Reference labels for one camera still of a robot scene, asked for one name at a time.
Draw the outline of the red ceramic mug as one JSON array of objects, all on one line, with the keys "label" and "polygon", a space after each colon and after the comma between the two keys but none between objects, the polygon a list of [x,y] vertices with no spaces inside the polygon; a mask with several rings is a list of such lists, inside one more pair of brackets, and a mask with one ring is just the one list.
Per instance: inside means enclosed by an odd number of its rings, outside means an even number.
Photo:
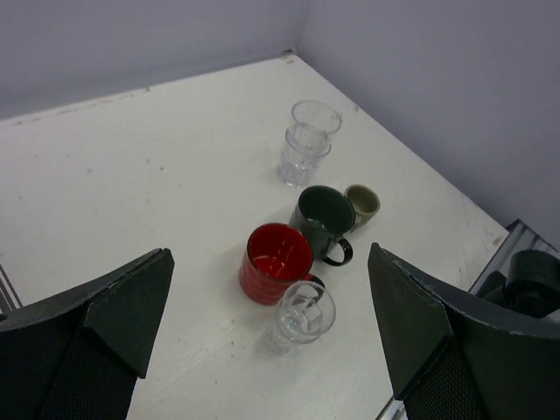
[{"label": "red ceramic mug", "polygon": [[311,273],[313,261],[312,247],[300,231],[283,223],[261,225],[248,238],[240,286],[258,304],[275,305],[297,282],[325,285]]}]

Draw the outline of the dark green ceramic mug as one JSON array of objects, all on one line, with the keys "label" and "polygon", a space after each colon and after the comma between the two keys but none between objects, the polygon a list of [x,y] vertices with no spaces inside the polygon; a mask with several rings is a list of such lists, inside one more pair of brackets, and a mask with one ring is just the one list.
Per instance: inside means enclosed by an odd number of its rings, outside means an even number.
[{"label": "dark green ceramic mug", "polygon": [[330,186],[313,185],[300,193],[289,225],[304,235],[316,261],[341,267],[354,257],[345,235],[354,226],[355,217],[352,204],[341,192]]}]

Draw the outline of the clear faceted glass cup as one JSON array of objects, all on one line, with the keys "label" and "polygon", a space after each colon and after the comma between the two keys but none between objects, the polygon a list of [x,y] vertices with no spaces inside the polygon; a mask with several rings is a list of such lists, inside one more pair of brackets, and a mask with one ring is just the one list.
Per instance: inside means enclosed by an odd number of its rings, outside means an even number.
[{"label": "clear faceted glass cup", "polygon": [[293,105],[291,116],[289,139],[308,151],[327,147],[342,126],[341,113],[321,101],[299,101]]},{"label": "clear faceted glass cup", "polygon": [[324,283],[315,276],[289,286],[276,304],[274,322],[267,332],[273,352],[287,354],[308,345],[333,327],[336,304]]},{"label": "clear faceted glass cup", "polygon": [[307,187],[331,150],[330,144],[319,149],[302,145],[287,129],[276,175],[288,186]]}]

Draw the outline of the olive green ceramic mug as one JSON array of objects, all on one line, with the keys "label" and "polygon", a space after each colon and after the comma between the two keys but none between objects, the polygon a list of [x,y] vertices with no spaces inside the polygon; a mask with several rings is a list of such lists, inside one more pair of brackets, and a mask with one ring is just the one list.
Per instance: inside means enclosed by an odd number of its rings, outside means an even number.
[{"label": "olive green ceramic mug", "polygon": [[355,212],[352,232],[364,227],[381,209],[378,195],[365,185],[350,185],[345,190],[344,196],[350,201]]}]

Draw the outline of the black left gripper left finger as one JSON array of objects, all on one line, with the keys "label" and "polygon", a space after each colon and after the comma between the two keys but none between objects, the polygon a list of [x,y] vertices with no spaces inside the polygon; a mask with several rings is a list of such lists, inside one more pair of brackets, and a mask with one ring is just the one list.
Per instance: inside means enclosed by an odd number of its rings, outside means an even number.
[{"label": "black left gripper left finger", "polygon": [[156,248],[1,315],[3,419],[124,419],[145,378],[174,260]]}]

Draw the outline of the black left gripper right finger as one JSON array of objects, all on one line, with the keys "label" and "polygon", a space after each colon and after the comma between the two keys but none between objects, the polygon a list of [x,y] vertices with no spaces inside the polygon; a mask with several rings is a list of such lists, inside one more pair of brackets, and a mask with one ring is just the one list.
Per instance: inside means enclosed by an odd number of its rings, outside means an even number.
[{"label": "black left gripper right finger", "polygon": [[483,297],[378,244],[368,274],[393,397],[408,418],[558,418],[555,256],[514,254],[505,284]]}]

